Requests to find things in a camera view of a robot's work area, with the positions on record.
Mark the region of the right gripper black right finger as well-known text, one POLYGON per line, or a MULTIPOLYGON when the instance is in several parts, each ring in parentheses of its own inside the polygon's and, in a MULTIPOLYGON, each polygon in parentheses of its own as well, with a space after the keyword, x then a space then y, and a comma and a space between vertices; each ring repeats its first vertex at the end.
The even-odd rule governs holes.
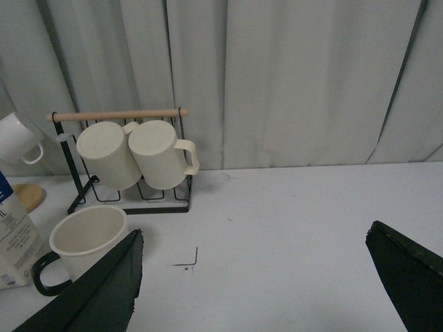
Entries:
POLYGON ((441 256, 380 221, 372 223, 365 244, 406 330, 441 331, 441 256))

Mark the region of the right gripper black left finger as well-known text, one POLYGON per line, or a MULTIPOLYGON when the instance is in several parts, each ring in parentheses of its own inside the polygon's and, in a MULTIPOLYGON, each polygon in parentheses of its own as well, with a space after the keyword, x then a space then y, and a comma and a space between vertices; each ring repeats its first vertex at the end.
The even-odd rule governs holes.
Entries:
POLYGON ((40 274, 58 260, 55 252, 34 264, 36 289, 55 299, 16 331, 126 331, 143 276, 143 236, 130 232, 75 282, 45 286, 40 274))

